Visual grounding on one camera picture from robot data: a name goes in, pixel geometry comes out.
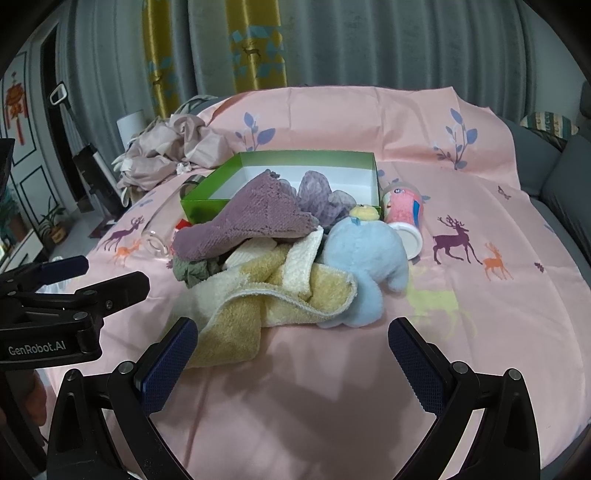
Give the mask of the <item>green waffle cloth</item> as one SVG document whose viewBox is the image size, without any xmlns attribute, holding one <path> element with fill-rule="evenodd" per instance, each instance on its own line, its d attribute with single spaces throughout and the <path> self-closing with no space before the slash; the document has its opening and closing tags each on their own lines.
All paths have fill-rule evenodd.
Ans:
<svg viewBox="0 0 591 480">
<path fill-rule="evenodd" d="M 183 282 L 188 289 L 221 272 L 221 266 L 219 266 L 217 258 L 184 261 L 178 257 L 173 257 L 169 266 L 175 279 Z"/>
</svg>

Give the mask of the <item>yellow fluffy towel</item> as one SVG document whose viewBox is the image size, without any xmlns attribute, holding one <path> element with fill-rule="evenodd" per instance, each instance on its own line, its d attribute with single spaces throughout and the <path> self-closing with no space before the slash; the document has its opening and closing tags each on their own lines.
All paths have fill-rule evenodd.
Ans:
<svg viewBox="0 0 591 480">
<path fill-rule="evenodd" d="M 315 325 L 335 319 L 358 293 L 353 274 L 315 261 L 324 230 L 254 254 L 252 241 L 238 247 L 249 260 L 189 288 L 175 301 L 165 330 L 181 317 L 197 324 L 197 347 L 188 369 L 252 360 L 264 328 Z"/>
</svg>

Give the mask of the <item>purple knitted cloth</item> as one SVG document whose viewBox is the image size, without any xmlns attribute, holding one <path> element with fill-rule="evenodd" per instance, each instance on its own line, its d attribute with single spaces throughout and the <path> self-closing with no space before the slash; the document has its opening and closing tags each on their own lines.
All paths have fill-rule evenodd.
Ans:
<svg viewBox="0 0 591 480">
<path fill-rule="evenodd" d="M 245 240 L 301 239 L 314 232 L 318 220 L 301 210 L 297 197 L 273 171 L 249 181 L 211 220 L 179 230 L 172 250 L 183 261 L 221 256 Z"/>
</svg>

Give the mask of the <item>lavender fuzzy cloth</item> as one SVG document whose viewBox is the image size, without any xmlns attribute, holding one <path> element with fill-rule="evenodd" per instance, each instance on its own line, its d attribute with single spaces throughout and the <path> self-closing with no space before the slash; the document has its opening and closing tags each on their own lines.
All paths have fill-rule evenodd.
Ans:
<svg viewBox="0 0 591 480">
<path fill-rule="evenodd" d="M 356 207 L 352 195 L 342 190 L 332 190 L 327 177 L 317 171 L 304 173 L 298 189 L 284 179 L 280 179 L 280 185 L 284 192 L 294 196 L 298 207 L 314 216 L 325 230 L 348 217 L 349 212 Z"/>
</svg>

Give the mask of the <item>light blue plush toy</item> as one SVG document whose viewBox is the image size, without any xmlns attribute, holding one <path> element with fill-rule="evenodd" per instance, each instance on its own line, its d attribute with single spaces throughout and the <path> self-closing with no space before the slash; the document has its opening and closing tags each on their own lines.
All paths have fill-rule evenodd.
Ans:
<svg viewBox="0 0 591 480">
<path fill-rule="evenodd" d="M 359 328 L 377 322 L 385 310 L 382 288 L 401 294 L 409 282 L 409 260 L 401 237 L 372 206 L 356 206 L 329 230 L 322 264 L 348 272 L 356 280 L 352 304 L 344 313 L 322 322 L 325 329 L 341 325 Z"/>
</svg>

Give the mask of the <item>white tv cabinet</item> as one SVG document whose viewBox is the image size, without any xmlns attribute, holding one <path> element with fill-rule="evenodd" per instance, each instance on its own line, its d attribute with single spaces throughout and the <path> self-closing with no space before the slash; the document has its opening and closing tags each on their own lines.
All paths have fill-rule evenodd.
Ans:
<svg viewBox="0 0 591 480">
<path fill-rule="evenodd" d="M 6 259 L 1 261 L 0 272 L 4 273 L 20 266 L 32 263 L 44 255 L 44 246 L 34 230 L 30 230 L 19 242 Z"/>
</svg>

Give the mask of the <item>potted plant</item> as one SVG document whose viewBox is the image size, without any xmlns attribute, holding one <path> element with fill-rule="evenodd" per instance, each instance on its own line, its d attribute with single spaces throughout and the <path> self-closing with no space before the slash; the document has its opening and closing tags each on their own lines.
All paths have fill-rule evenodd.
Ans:
<svg viewBox="0 0 591 480">
<path fill-rule="evenodd" d="M 61 221 L 64 213 L 64 207 L 52 198 L 48 199 L 47 212 L 39 223 L 39 235 L 42 240 L 50 240 L 53 245 L 59 245 L 65 240 L 67 231 Z"/>
</svg>

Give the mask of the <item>clear glass bottle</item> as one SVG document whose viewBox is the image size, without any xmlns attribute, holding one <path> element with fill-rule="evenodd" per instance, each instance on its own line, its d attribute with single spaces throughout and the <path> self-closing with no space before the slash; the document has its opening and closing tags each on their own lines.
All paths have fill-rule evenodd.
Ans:
<svg viewBox="0 0 591 480">
<path fill-rule="evenodd" d="M 145 250 L 154 258 L 164 259 L 170 255 L 170 248 L 154 231 L 142 233 L 141 243 Z"/>
</svg>

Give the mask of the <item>red white sock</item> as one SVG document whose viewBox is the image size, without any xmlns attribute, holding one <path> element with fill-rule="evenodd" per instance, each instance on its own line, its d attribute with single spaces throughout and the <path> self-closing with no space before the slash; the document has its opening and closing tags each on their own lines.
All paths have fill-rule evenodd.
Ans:
<svg viewBox="0 0 591 480">
<path fill-rule="evenodd" d="M 191 227 L 191 226 L 192 226 L 192 224 L 191 224 L 189 221 L 187 221 L 187 220 L 185 220 L 185 219 L 181 219 L 181 220 L 179 220 L 179 222 L 178 222 L 178 223 L 175 225 L 174 229 L 175 229 L 176 231 L 178 231 L 178 230 L 181 230 L 181 229 L 183 229 L 183 228 L 187 228 L 187 227 Z"/>
</svg>

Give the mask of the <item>black tripod stand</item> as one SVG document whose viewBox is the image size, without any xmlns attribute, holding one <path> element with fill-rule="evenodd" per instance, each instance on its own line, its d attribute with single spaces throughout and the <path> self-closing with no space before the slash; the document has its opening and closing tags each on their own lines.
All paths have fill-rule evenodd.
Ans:
<svg viewBox="0 0 591 480">
<path fill-rule="evenodd" d="M 84 129 L 79 122 L 68 98 L 68 90 L 63 81 L 60 81 L 48 96 L 52 107 L 63 106 L 71 120 L 71 123 L 82 141 L 81 150 L 73 157 L 74 164 L 81 177 L 89 187 L 89 192 L 94 195 L 101 204 L 105 216 L 112 220 L 118 220 L 126 211 L 126 205 L 121 200 L 121 194 L 116 186 L 115 178 L 106 166 L 100 152 L 87 138 Z"/>
</svg>

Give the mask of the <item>crumpled beige fabric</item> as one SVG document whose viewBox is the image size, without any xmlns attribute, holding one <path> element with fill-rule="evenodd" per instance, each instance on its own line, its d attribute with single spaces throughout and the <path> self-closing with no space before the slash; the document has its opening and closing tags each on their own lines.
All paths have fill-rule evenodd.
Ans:
<svg viewBox="0 0 591 480">
<path fill-rule="evenodd" d="M 228 139 L 197 115 L 156 118 L 112 162 L 121 204 L 130 206 L 173 175 L 214 169 L 232 156 Z"/>
</svg>

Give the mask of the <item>pink deer-print tablecloth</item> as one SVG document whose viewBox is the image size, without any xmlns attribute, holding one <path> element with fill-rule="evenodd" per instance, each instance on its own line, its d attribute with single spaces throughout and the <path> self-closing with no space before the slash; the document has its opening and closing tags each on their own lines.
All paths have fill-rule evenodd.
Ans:
<svg viewBox="0 0 591 480">
<path fill-rule="evenodd" d="M 152 418 L 195 479 L 391 479 L 432 423 L 388 344 L 397 317 L 452 361 L 524 378 L 541 461 L 590 421 L 590 289 L 521 185 L 492 111 L 450 88 L 305 87 L 172 118 L 216 214 L 181 177 L 88 254 L 75 291 L 133 271 L 86 375 L 136 360 L 180 317 L 198 344 Z"/>
</svg>

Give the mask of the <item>grey and yellow curtain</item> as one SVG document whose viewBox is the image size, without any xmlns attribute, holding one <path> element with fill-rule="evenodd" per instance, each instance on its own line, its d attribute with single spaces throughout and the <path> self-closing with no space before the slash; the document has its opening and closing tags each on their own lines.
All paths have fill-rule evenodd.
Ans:
<svg viewBox="0 0 591 480">
<path fill-rule="evenodd" d="M 451 87 L 513 121 L 579 114 L 585 81 L 523 1 L 68 1 L 57 76 L 106 159 L 116 123 L 195 95 L 284 86 Z"/>
</svg>

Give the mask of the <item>pink cylindrical canister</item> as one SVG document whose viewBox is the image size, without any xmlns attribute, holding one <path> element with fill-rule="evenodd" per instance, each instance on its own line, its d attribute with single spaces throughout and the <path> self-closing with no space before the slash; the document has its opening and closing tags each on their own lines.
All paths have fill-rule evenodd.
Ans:
<svg viewBox="0 0 591 480">
<path fill-rule="evenodd" d="M 419 190 L 405 182 L 390 184 L 382 196 L 384 222 L 401 237 L 407 258 L 420 255 L 424 240 L 421 232 L 423 198 Z"/>
</svg>

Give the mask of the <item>striped cushion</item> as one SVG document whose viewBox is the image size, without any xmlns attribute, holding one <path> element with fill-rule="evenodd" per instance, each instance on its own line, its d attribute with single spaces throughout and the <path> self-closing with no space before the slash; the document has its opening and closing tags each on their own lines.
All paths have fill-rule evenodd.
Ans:
<svg viewBox="0 0 591 480">
<path fill-rule="evenodd" d="M 520 121 L 520 125 L 563 140 L 568 140 L 579 131 L 567 117 L 548 111 L 531 113 Z"/>
</svg>

